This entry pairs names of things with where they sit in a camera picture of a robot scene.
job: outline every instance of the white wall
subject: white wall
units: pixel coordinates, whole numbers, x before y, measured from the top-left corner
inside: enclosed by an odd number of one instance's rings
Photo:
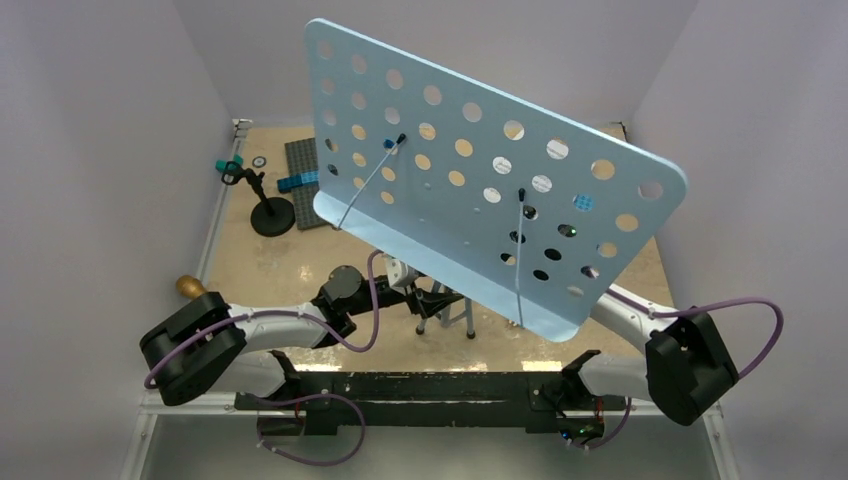
[[[234,116],[310,122],[324,17],[585,123],[629,119],[697,0],[174,0]]]
[[[701,1],[633,122],[691,191],[659,236],[679,306],[743,294],[786,311],[725,405],[742,478],[848,471],[848,3]],[[764,308],[717,313],[737,364]]]
[[[0,119],[0,478],[116,478],[232,123],[170,0],[0,0]]]

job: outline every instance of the tan floor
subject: tan floor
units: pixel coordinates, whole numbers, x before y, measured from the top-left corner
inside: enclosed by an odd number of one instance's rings
[[[617,138],[623,137],[620,128],[603,130]],[[246,164],[256,156],[268,160],[263,169],[268,196],[279,196],[276,181],[288,176],[284,144],[312,136],[311,127],[250,130],[243,157]],[[231,188],[208,285],[228,301],[250,306],[294,305],[313,298],[330,271],[339,265],[353,265],[365,271],[365,259],[373,247],[329,226],[304,232],[292,229],[277,238],[257,235],[249,224],[256,196],[244,182]],[[375,264],[378,273],[384,273],[382,262]],[[645,298],[670,304],[665,272],[653,240],[616,282]],[[371,315],[360,315],[354,320],[359,329],[349,340],[362,345],[371,334]],[[398,305],[381,311],[380,336],[367,353],[352,353],[340,346],[289,349],[288,353],[301,369],[351,371],[556,370],[588,349],[637,354],[634,348],[592,320],[582,326],[576,337],[564,343],[544,340],[477,304],[474,305],[477,330],[474,340],[465,337],[464,322],[444,329],[435,319],[428,323],[427,332],[418,336],[414,331],[418,321],[404,305]]]

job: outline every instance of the circular hole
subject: circular hole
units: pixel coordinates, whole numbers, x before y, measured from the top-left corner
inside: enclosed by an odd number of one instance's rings
[[[601,276],[601,272],[599,272],[597,268],[591,265],[586,265],[585,267],[581,268],[580,273],[593,280]]]
[[[501,175],[506,175],[512,171],[512,163],[506,157],[495,157],[492,160],[492,168]]]
[[[589,212],[595,207],[595,201],[592,200],[592,197],[582,193],[575,195],[572,203],[574,203],[574,208],[581,212]]]
[[[535,177],[533,177],[531,184],[533,185],[533,188],[536,189],[536,191],[539,193],[548,193],[551,191],[551,187],[554,186],[553,182],[551,182],[551,179],[545,175],[536,175]]]
[[[480,105],[468,102],[462,106],[462,116],[469,122],[479,122],[483,118],[483,110],[480,109]]]
[[[549,248],[549,249],[545,250],[545,256],[548,257],[549,259],[555,261],[555,262],[562,260],[562,254],[559,253],[559,250],[557,250],[555,248]]]
[[[574,226],[567,225],[565,223],[557,227],[557,232],[559,232],[560,235],[566,238],[572,238],[577,236],[577,229],[574,228]]]
[[[353,71],[356,73],[365,73],[365,69],[368,68],[368,64],[365,62],[365,57],[358,53],[353,56],[351,63],[353,64]]]
[[[386,83],[393,89],[400,90],[403,87],[403,75],[400,74],[400,71],[392,68],[386,72]]]
[[[618,254],[618,247],[614,243],[602,243],[598,245],[598,254],[604,258],[612,258]]]
[[[509,232],[509,239],[512,240],[512,243],[518,243],[518,232],[515,230]],[[521,243],[525,243],[527,241],[527,236],[523,233],[521,234]]]
[[[524,138],[524,125],[516,120],[510,120],[504,124],[504,135],[510,140],[521,140]]]
[[[442,103],[442,92],[435,85],[427,85],[424,87],[424,101],[430,105],[438,105]]]
[[[390,182],[394,182],[394,181],[395,181],[395,178],[396,178],[396,177],[395,177],[395,171],[394,171],[394,170],[392,170],[391,168],[389,168],[389,167],[383,167],[383,169],[382,169],[382,170],[380,170],[380,173],[382,173],[382,174],[383,174],[383,178],[385,178],[386,180],[388,180],[388,181],[390,181]]]
[[[336,91],[336,84],[329,78],[321,80],[321,91],[327,95],[332,95]]]
[[[463,157],[470,157],[471,154],[474,153],[474,147],[471,146],[471,142],[464,138],[460,138],[454,142],[453,147],[456,149],[456,153]]]
[[[645,200],[656,200],[662,196],[662,185],[657,182],[645,182],[639,185],[639,196]]]
[[[622,213],[616,217],[615,226],[622,232],[632,232],[639,228],[639,219],[629,213]]]
[[[418,133],[424,140],[432,140],[436,138],[436,128],[429,123],[422,123],[421,125],[418,125]]]
[[[362,125],[354,125],[350,127],[350,131],[353,132],[353,136],[357,140],[365,140],[365,129],[362,128]]]
[[[615,165],[606,159],[598,160],[592,164],[592,175],[598,180],[609,180],[615,175]]]
[[[526,218],[527,220],[536,220],[537,218],[539,218],[539,211],[536,210],[536,207],[525,205],[524,218]]]
[[[562,160],[568,156],[568,145],[559,138],[552,138],[548,142],[548,156],[554,160]]]
[[[336,124],[336,112],[332,110],[324,110],[322,117],[324,118],[324,123],[327,125],[332,127]]]
[[[329,60],[333,58],[333,46],[330,45],[330,42],[326,40],[321,40],[318,42],[318,56],[323,58],[324,60]]]
[[[357,110],[364,110],[365,105],[367,105],[365,95],[360,92],[353,92],[353,95],[350,96],[350,103],[352,103]]]
[[[421,170],[430,170],[430,159],[427,158],[427,155],[418,154],[415,156],[415,166],[420,168]]]
[[[501,192],[495,187],[486,187],[483,189],[483,198],[489,203],[498,203],[501,201]]]
[[[386,109],[386,121],[392,125],[400,123],[400,114],[398,113],[397,108],[389,107]]]
[[[458,172],[456,170],[452,170],[448,174],[448,180],[450,180],[450,182],[457,187],[465,185],[465,175],[463,175],[462,172]]]

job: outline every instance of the light blue perforated panel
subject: light blue perforated panel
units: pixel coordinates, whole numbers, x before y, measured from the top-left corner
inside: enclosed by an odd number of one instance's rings
[[[383,140],[405,133],[342,228],[518,322],[525,188],[524,324],[550,340],[577,332],[686,193],[665,159],[339,25],[313,20],[306,47],[318,215],[337,224]]]

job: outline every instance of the round black base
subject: round black base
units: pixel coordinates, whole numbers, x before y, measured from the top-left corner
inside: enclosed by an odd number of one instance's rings
[[[269,198],[268,201],[271,202],[274,215],[268,215],[260,202],[250,213],[250,226],[263,237],[277,237],[294,226],[294,205],[283,197]]]

